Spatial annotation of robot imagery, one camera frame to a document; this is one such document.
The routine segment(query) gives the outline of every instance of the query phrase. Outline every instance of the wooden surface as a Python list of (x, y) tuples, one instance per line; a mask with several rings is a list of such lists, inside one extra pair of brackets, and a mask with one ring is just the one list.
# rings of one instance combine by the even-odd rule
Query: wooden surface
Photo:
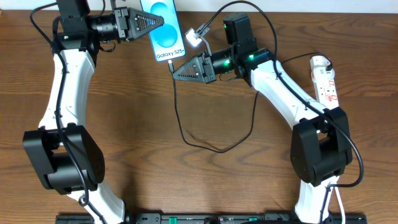
[[(27, 11), (0, 17), (0, 223), (53, 223), (59, 213), (80, 213), (75, 201), (45, 190), (22, 148), (47, 106), (53, 60)], [(56, 12), (36, 20), (50, 34)], [(212, 13), (179, 12), (183, 32)], [(227, 47), (221, 15), (206, 36), (213, 50)], [(260, 46), (274, 50), (271, 30), (250, 13)], [(319, 50), (333, 60), (341, 107), (365, 164), (363, 182), (341, 189), (347, 212), (365, 213), (369, 223), (398, 219), (398, 16), (388, 14), (272, 13), (279, 59)], [(186, 46), (186, 57), (195, 52)], [(308, 59), (285, 66), (311, 95)], [(209, 85), (177, 82), (178, 107), (187, 139), (227, 147), (249, 131), (255, 91), (242, 80)], [(87, 101), (88, 131), (104, 153), (106, 179), (134, 211), (165, 213), (255, 213), (291, 210), (300, 180), (289, 159), (291, 130), (259, 97), (254, 130), (227, 154), (188, 147), (174, 114), (172, 79), (154, 60), (148, 37), (100, 53)], [(358, 175), (356, 159), (341, 177)], [(339, 208), (333, 195), (331, 210)]]

